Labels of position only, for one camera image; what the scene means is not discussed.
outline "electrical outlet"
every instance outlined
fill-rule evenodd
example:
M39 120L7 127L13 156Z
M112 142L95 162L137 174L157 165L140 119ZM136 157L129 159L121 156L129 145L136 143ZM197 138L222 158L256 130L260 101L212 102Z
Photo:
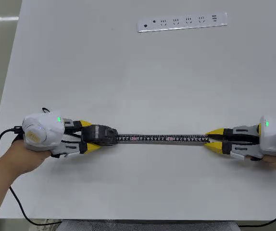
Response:
M178 30L199 27L226 26L227 13L187 14L185 16L167 16L142 19L137 23L138 32Z
M191 16L187 16L187 17L185 18L185 24L192 24Z
M172 24L175 25L175 26L180 25L179 19L178 19L178 18L174 18L174 19L172 20Z
M203 15L200 15L199 17L198 17L198 22L199 23L205 23L205 17L203 16Z
M161 20L161 26L162 26L162 27L168 26L168 23L167 23L167 20L166 20L166 19L162 19L162 20Z

